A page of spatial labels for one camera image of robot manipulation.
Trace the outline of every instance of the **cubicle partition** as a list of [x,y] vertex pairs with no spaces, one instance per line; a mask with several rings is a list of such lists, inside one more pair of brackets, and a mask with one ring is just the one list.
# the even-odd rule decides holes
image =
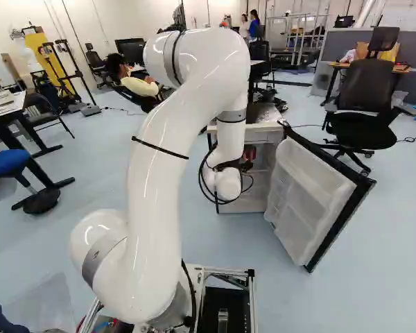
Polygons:
[[[320,63],[311,93],[321,95],[324,87],[325,90],[328,87],[329,77],[331,77],[333,71],[328,63],[343,57],[348,50],[356,46],[357,42],[369,42],[371,36],[372,29],[370,28],[330,29],[322,46]],[[401,46],[397,62],[406,61],[410,64],[412,70],[409,74],[401,75],[397,90],[408,92],[405,102],[416,103],[416,31],[401,31],[398,42]]]

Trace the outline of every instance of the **seated person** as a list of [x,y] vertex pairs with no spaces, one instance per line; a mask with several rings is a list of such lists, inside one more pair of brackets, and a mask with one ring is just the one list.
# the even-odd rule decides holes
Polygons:
[[159,87],[154,78],[147,76],[144,80],[142,80],[140,78],[130,76],[131,69],[121,54],[109,54],[105,67],[112,80],[117,85],[127,87],[139,96],[152,96],[158,98],[157,95],[159,94]]

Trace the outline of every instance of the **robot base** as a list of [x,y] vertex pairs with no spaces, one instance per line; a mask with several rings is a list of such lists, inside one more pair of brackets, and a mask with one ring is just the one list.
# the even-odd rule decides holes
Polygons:
[[[195,333],[257,333],[254,270],[247,271],[207,268],[187,265],[196,291],[197,318]],[[189,302],[191,298],[188,284]],[[92,333],[100,322],[111,322],[107,317],[96,319],[101,303],[95,299],[86,315],[79,333]],[[182,326],[165,331],[154,330],[147,325],[128,325],[119,322],[109,327],[105,333],[189,333]]]

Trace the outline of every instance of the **computer monitor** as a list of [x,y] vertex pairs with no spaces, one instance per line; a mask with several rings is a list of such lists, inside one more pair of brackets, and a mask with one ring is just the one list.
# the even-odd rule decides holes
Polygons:
[[353,25],[353,17],[350,16],[339,16],[334,22],[334,28],[349,28]]
[[115,40],[117,51],[123,54],[126,61],[130,64],[139,64],[144,66],[144,48],[145,41],[143,38],[129,38],[126,40]]

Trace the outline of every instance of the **dark hair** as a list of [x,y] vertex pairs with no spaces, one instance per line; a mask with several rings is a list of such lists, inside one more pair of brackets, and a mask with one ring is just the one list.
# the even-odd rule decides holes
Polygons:
[[118,53],[108,54],[105,61],[105,69],[109,73],[111,79],[116,83],[120,84],[120,65],[126,64],[126,59],[123,55]]
[[257,10],[253,9],[250,14],[254,17],[256,17],[257,23],[259,23],[259,25],[261,25],[261,19],[259,19],[259,16],[257,15]]

